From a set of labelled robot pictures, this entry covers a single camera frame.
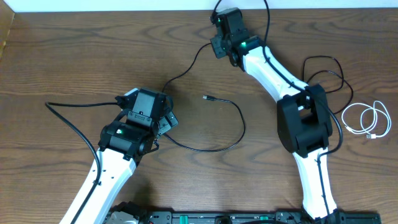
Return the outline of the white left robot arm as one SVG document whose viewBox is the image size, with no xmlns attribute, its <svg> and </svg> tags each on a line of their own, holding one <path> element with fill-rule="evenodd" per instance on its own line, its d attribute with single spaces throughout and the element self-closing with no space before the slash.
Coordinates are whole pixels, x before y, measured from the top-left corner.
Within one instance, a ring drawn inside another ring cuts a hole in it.
<svg viewBox="0 0 398 224">
<path fill-rule="evenodd" d="M 116 196 L 158 138 L 178 124 L 172 97 L 145 88 L 117 96 L 121 112 L 100 134 L 96 159 L 62 223 L 103 223 Z"/>
</svg>

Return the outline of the black mounting rail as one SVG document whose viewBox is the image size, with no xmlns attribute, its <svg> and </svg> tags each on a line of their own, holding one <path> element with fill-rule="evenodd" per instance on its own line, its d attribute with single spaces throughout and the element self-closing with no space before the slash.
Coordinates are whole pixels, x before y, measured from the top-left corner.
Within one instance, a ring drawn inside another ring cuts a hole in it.
<svg viewBox="0 0 398 224">
<path fill-rule="evenodd" d="M 312 219 L 301 210 L 268 212 L 176 212 L 171 209 L 145 209 L 132 202 L 114 206 L 104 223 L 137 224 L 240 224 L 240 223 L 334 223 L 381 224 L 381 216 L 372 212 L 344 212 L 337 210 L 325 218 Z"/>
</svg>

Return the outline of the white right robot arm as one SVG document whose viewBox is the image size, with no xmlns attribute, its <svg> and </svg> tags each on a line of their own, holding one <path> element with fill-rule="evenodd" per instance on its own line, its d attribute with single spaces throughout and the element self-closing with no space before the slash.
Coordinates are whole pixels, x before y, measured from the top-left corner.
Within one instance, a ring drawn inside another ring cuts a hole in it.
<svg viewBox="0 0 398 224">
<path fill-rule="evenodd" d="M 251 35 L 242 12 L 234 7 L 213 11 L 216 27 L 211 45 L 217 58 L 228 57 L 232 66 L 255 78 L 277 107 L 277 134 L 293 155 L 303 188 L 302 207 L 312 222 L 332 223 L 336 203 L 327 168 L 332 121 L 325 90 L 292 75 L 273 56 L 266 42 Z"/>
</svg>

